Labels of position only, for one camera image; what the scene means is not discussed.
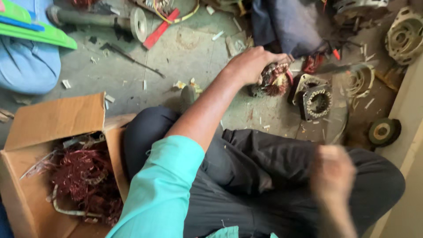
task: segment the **cardboard box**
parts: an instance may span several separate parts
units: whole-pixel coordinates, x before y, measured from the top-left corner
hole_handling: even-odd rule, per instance
[[[52,151],[55,140],[102,131],[123,202],[129,182],[122,158],[123,128],[135,114],[104,119],[105,92],[21,107],[16,112],[0,163],[0,193],[15,238],[104,237],[110,227],[87,224],[57,212],[46,198],[52,193],[47,173],[20,177]]]

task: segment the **metal shaft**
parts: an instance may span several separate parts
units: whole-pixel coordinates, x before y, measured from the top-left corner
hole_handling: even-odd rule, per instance
[[[116,15],[99,15],[92,13],[83,13],[79,11],[63,10],[57,6],[51,6],[47,9],[49,19],[57,25],[97,25],[103,27],[120,27],[131,31],[129,18],[118,17]]]

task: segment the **metal rod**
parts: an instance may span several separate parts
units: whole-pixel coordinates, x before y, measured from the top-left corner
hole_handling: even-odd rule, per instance
[[[48,8],[47,14],[49,18],[52,18],[50,20],[61,25],[67,23],[73,25],[97,25],[111,28],[118,26],[124,30],[131,31],[130,20],[126,17],[68,11],[57,6]]]
[[[130,55],[128,52],[126,52],[125,50],[123,50],[119,46],[117,46],[117,45],[115,45],[113,43],[110,43],[109,45],[110,45],[110,47],[112,47],[113,49],[115,49],[116,51],[118,51],[121,55],[123,55],[123,56],[131,59],[133,62],[135,62],[135,63],[137,63],[137,64],[139,64],[139,65],[141,65],[141,66],[143,66],[143,67],[145,67],[145,68],[153,71],[153,72],[155,72],[156,74],[160,75],[162,78],[166,78],[166,76],[164,74],[160,73],[158,69],[153,69],[153,68],[150,68],[150,67],[148,67],[147,65],[145,65],[143,63],[140,63],[134,57],[132,57],[132,55]]]

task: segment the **grinding wheel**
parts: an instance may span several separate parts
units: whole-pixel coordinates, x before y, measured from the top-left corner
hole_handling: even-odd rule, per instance
[[[130,15],[131,32],[136,40],[146,41],[147,19],[141,8],[133,8]]]
[[[401,133],[401,123],[397,119],[382,118],[370,127],[369,139],[376,147],[385,147],[398,139]]]

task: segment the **red wire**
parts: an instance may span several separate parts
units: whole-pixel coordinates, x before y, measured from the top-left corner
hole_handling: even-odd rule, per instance
[[[326,8],[326,3],[327,3],[327,0],[325,0],[324,5],[323,5],[323,13],[324,13],[324,10]]]

